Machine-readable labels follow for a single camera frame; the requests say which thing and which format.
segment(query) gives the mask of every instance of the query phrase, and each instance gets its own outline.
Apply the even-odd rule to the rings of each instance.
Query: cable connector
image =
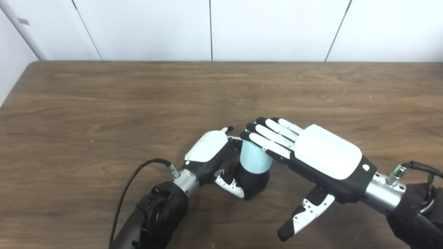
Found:
[[[177,171],[177,169],[174,167],[173,164],[170,164],[169,166],[166,167],[171,171],[171,174],[174,176],[174,179],[180,176],[180,173]]]
[[[403,165],[399,164],[395,169],[392,171],[392,173],[386,178],[386,184],[395,187],[398,184],[398,180],[402,178],[408,168],[404,167]]]

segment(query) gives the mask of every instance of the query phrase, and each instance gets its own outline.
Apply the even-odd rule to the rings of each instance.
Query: back of robotic hand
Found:
[[[186,154],[179,171],[164,159],[153,159],[140,165],[124,187],[114,219],[110,249],[165,248],[180,221],[188,212],[189,197],[201,186],[220,178],[218,170],[235,150],[237,139],[227,136],[232,127],[205,133]],[[124,194],[135,175],[150,163],[163,163],[174,178],[156,185],[136,205],[120,232],[114,237],[118,213]]]
[[[298,233],[334,200],[362,201],[385,215],[395,236],[412,248],[443,248],[443,191],[432,185],[435,175],[443,178],[439,170],[410,162],[383,175],[357,146],[314,124],[302,129],[281,118],[260,117],[246,129],[243,140],[316,184],[278,230],[280,240]],[[401,184],[409,168],[429,173],[427,183]]]

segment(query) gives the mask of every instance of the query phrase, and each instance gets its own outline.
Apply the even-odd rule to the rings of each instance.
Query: wooden table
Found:
[[[409,160],[443,169],[443,64],[36,62],[0,109],[0,248],[106,248],[139,164],[163,157],[180,166],[205,132],[233,125],[238,135],[259,116],[318,124],[385,174]],[[335,203],[280,242],[277,229],[313,184],[278,163],[270,171],[250,201],[201,188],[168,248],[408,248],[361,203]],[[170,179],[161,165],[145,168],[119,227]]]

